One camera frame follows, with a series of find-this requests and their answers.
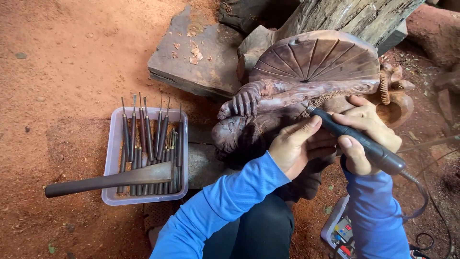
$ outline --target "rotary tool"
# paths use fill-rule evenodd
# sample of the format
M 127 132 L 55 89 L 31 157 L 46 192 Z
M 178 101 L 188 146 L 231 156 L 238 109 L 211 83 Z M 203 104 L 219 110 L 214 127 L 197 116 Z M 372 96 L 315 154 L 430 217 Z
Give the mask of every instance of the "rotary tool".
M 310 117 L 318 115 L 322 119 L 321 126 L 327 129 L 332 135 L 335 137 L 340 137 L 342 135 L 348 135 L 354 137 L 359 143 L 361 143 L 362 147 L 364 148 L 364 153 L 366 154 L 366 158 L 369 162 L 381 169 L 383 172 L 389 175 L 397 175 L 400 174 L 402 177 L 406 178 L 407 180 L 415 183 L 417 188 L 421 192 L 424 198 L 423 206 L 416 210 L 412 216 L 407 216 L 403 214 L 404 221 L 407 221 L 411 218 L 418 217 L 425 211 L 426 206 L 428 205 L 428 192 L 427 190 L 420 184 L 415 177 L 410 175 L 406 172 L 406 162 L 396 155 L 395 153 L 388 150 L 386 147 L 380 145 L 379 143 L 375 142 L 370 137 L 364 135 L 363 133 L 359 132 L 358 130 L 337 124 L 332 120 L 332 115 L 323 111 L 320 108 L 314 106 L 308 106 L 306 108 L 307 113 Z

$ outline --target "hand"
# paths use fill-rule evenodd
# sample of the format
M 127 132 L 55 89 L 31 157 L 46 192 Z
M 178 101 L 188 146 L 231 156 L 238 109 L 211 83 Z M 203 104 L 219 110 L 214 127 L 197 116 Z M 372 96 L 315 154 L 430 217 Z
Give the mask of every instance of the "hand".
M 376 106 L 365 98 L 357 96 L 351 96 L 349 102 L 357 107 L 343 114 L 334 113 L 332 119 L 339 124 L 360 130 L 392 152 L 398 151 L 402 140 L 380 120 Z M 380 171 L 372 167 L 364 154 L 364 148 L 355 138 L 342 135 L 338 138 L 338 143 L 347 157 L 345 165 L 349 172 L 364 176 Z
M 225 102 L 217 115 L 219 120 L 223 120 L 233 115 L 236 116 L 257 116 L 257 104 L 260 103 L 260 95 L 254 90 L 239 92 L 233 96 L 233 100 Z
M 270 145 L 268 152 L 290 180 L 300 174 L 308 161 L 335 152 L 337 140 L 320 129 L 321 123 L 319 116 L 313 116 L 285 127 Z

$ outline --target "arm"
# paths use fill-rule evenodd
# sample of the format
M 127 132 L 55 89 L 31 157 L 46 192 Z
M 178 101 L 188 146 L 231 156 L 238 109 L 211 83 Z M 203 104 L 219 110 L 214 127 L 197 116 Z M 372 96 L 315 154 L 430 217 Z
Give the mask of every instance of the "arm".
M 401 218 L 401 207 L 392 195 L 391 176 L 379 172 L 371 176 L 351 174 L 340 163 L 348 180 L 348 217 L 358 258 L 410 258 L 409 244 Z
M 207 238 L 288 182 L 267 151 L 182 205 L 160 231 L 150 258 L 201 258 Z

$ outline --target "dry leaf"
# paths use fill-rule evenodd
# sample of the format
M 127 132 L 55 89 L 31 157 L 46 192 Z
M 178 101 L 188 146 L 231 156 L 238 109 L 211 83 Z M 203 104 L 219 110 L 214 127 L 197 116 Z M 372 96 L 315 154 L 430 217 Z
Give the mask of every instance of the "dry leaf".
M 192 52 L 195 56 L 200 52 L 199 48 L 194 48 L 190 52 Z
M 409 130 L 409 135 L 410 135 L 410 137 L 411 137 L 413 140 L 418 140 L 418 141 L 420 141 L 420 139 L 418 139 L 418 138 L 414 135 L 414 133 L 413 133 L 412 131 L 410 131 L 410 130 Z
M 190 64 L 198 64 L 198 59 L 196 57 L 191 57 L 190 58 Z

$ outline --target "person's left hand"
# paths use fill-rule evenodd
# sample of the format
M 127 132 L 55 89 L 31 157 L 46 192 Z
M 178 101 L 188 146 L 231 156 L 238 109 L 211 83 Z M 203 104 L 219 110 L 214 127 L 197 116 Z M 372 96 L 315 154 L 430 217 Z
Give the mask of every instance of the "person's left hand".
M 308 161 L 335 152 L 337 139 L 320 129 L 321 123 L 319 116 L 313 116 L 285 127 L 270 145 L 268 152 L 290 180 L 300 174 Z

